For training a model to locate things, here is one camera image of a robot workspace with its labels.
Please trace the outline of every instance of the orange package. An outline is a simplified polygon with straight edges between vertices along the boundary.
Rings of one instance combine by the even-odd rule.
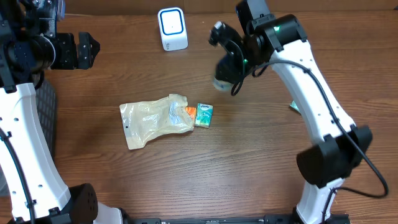
[[[195,118],[197,116],[197,108],[186,107],[185,111],[191,116],[193,122],[195,122]]]

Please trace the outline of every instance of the green package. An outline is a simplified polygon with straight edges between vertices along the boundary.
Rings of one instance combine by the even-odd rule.
[[[297,107],[295,101],[293,101],[293,102],[290,104],[290,107],[293,108],[293,109],[295,109],[297,112],[300,112],[300,110],[299,110],[299,108]]]
[[[213,115],[213,106],[198,103],[195,126],[209,128],[212,115]]]

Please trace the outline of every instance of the plastic bag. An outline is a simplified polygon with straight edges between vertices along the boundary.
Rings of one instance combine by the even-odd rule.
[[[124,135],[129,149],[143,148],[164,134],[193,131],[193,120],[185,111],[187,97],[170,94],[157,101],[120,105]]]

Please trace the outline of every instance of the cable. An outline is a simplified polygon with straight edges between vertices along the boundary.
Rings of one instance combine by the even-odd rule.
[[[238,83],[235,83],[233,85],[232,89],[231,89],[231,95],[235,96],[241,90],[242,85],[243,85],[243,80],[244,80],[244,77],[245,77],[244,76],[244,71],[245,71],[245,69],[244,69],[244,55],[243,55],[242,49],[239,47],[239,45],[237,43],[233,42],[232,40],[228,40],[228,42],[231,42],[232,44],[234,44],[236,46],[236,48],[239,50],[239,53],[241,54],[241,57],[242,57],[242,79]]]
[[[373,195],[373,194],[369,194],[369,193],[365,193],[359,190],[355,190],[355,189],[351,189],[348,187],[337,187],[334,189],[330,190],[329,193],[329,197],[328,200],[325,204],[325,208],[323,209],[323,216],[322,216],[322,223],[325,223],[325,217],[326,217],[326,211],[327,208],[329,206],[330,200],[331,200],[331,196],[336,193],[337,190],[346,190],[352,193],[356,193],[365,197],[371,197],[371,198],[384,198],[388,195],[389,193],[389,188],[387,185],[386,180],[384,179],[384,177],[381,175],[381,173],[378,171],[378,169],[376,168],[376,166],[370,161],[370,159],[365,155],[365,153],[359,148],[359,146],[355,143],[355,141],[348,135],[348,133],[345,131],[345,129],[342,127],[342,125],[340,124],[339,119],[337,118],[335,112],[333,111],[333,108],[329,102],[328,97],[326,96],[326,93],[324,91],[324,89],[322,88],[320,82],[318,81],[318,79],[316,78],[316,76],[312,73],[312,71],[309,68],[306,68],[304,65],[301,65],[299,63],[296,62],[292,62],[289,60],[273,60],[267,63],[264,63],[262,65],[260,65],[258,68],[262,68],[262,67],[266,67],[266,66],[270,66],[273,64],[277,64],[277,63],[286,63],[286,64],[291,64],[294,66],[297,66],[299,68],[301,68],[303,70],[304,73],[307,73],[311,79],[315,82],[315,84],[317,85],[323,100],[326,103],[326,106],[329,109],[329,112],[331,114],[331,117],[333,118],[334,122],[336,123],[337,127],[339,128],[339,130],[343,133],[343,135],[348,139],[348,141],[351,143],[351,145],[360,153],[360,155],[363,157],[363,159],[366,161],[366,163],[369,165],[369,167],[373,170],[373,172],[377,175],[377,177],[379,178],[381,184],[383,185],[384,188],[384,193],[382,195]]]
[[[21,180],[22,189],[24,190],[24,194],[25,194],[26,201],[27,201],[27,207],[28,207],[29,213],[30,213],[30,223],[35,224],[35,211],[33,208],[34,203],[33,203],[32,197],[30,196],[29,188],[27,186],[25,174],[24,174],[24,171],[22,170],[21,163],[19,162],[17,154],[15,153],[15,150],[14,150],[9,138],[10,138],[10,136],[7,136],[4,133],[4,131],[0,128],[0,140],[2,140],[4,142],[8,151],[10,152],[12,160],[14,161],[15,167],[17,169],[19,178]]]
[[[260,77],[263,73],[264,73],[264,71],[267,69],[267,66],[265,66],[264,68],[262,68],[261,69],[261,71],[256,75],[256,70],[253,70],[253,72],[252,72],[252,76],[253,77],[255,77],[255,78],[257,78],[257,77]]]
[[[44,71],[40,72],[40,78],[37,84],[35,85],[35,90],[38,90],[40,87],[42,87],[43,82],[44,82]]]

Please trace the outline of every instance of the wooden table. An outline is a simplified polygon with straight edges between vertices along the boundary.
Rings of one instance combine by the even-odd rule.
[[[391,188],[385,200],[339,192],[333,212],[353,223],[395,223],[398,215],[398,12],[295,14],[318,66],[343,108],[374,140],[368,156]],[[48,71],[59,99],[55,164],[69,186],[93,184],[97,196],[132,217],[252,217],[290,213],[304,179],[295,156],[310,147],[292,97],[271,70],[248,77],[232,97],[211,84],[225,54],[207,42],[222,20],[241,30],[235,14],[186,15],[187,50],[164,52],[156,16],[67,17],[59,32],[87,31],[101,43],[89,70]],[[119,105],[169,93],[189,105],[214,106],[210,129],[163,136],[129,151]],[[345,186],[381,193],[363,162]],[[0,223],[10,217],[0,199]]]

